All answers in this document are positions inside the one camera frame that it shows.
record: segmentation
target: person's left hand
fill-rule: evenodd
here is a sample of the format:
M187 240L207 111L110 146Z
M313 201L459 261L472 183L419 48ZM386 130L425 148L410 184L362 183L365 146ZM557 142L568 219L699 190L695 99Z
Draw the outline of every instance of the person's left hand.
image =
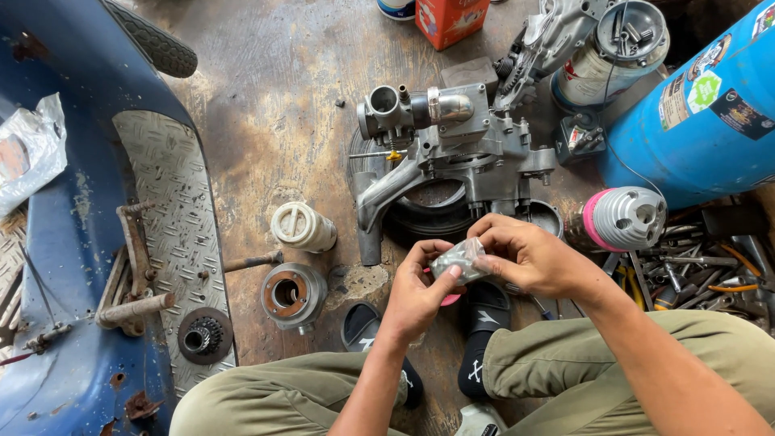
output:
M432 285L422 272L429 262L452 247L454 244L440 239L421 240L412 247L396 269L380 333L408 346L428 329L444 297L465 292L464 286L455 286L461 273L457 265L449 267Z

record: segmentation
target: olive green pants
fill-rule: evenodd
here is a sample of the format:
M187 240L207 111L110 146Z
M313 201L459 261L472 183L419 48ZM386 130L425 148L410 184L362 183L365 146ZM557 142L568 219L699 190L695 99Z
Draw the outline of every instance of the olive green pants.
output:
M775 421L773 338L724 313L671 310L649 315L732 384L767 422ZM170 435L325 434L365 358L366 353L316 353L230 369L183 397ZM417 370L422 376L422 368ZM556 397L506 434L656 433L588 319L498 330L487 344L482 378L493 398ZM456 374L449 374L450 382L455 379ZM403 379L396 404L405 397Z

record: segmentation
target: red box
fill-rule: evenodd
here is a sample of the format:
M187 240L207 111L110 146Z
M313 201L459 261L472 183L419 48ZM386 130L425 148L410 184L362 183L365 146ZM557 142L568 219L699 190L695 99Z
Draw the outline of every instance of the red box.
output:
M484 25L490 0L417 0L415 24L437 50L444 50Z

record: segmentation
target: tool pile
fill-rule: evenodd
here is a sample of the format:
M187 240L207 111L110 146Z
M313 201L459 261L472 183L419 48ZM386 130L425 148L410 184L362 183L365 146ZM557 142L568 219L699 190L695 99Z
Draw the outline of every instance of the tool pile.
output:
M653 247L612 253L606 263L621 256L622 265L612 270L611 277L644 310L716 310L748 320L772 335L775 276L756 236L766 230L753 229L750 221L744 226L729 221L719 226L715 219L735 215L743 207L703 209L697 221L666 227Z

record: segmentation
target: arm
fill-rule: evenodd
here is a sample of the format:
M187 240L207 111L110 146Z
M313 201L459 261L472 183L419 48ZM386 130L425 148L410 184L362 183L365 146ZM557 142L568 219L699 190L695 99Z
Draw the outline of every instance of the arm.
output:
M450 267L430 285L422 272L452 244L421 240L398 266L390 300L358 383L331 426L331 435L386 434L398 392L401 364L409 343L428 329L447 294L455 290L460 267Z
M479 235L486 248L514 260L487 256L481 268L541 296L573 298L584 308L660 434L775 434L721 376L561 240L532 224L492 214L468 234Z

